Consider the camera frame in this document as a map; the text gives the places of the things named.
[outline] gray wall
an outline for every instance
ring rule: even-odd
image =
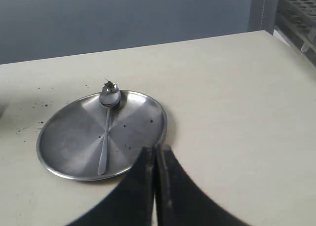
[[[246,32],[251,0],[0,0],[0,64]]]

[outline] metal plate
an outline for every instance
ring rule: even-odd
[[[79,181],[110,178],[130,169],[143,146],[153,147],[165,139],[163,107],[147,95],[122,90],[120,104],[111,109],[107,171],[99,176],[106,120],[99,95],[68,104],[42,129],[37,153],[52,173]]]

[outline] table surface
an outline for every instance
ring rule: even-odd
[[[36,154],[45,122],[105,78],[164,106],[165,142],[226,210],[254,226],[316,224],[316,70],[254,32],[0,66],[3,225],[64,225],[117,185],[59,178]]]

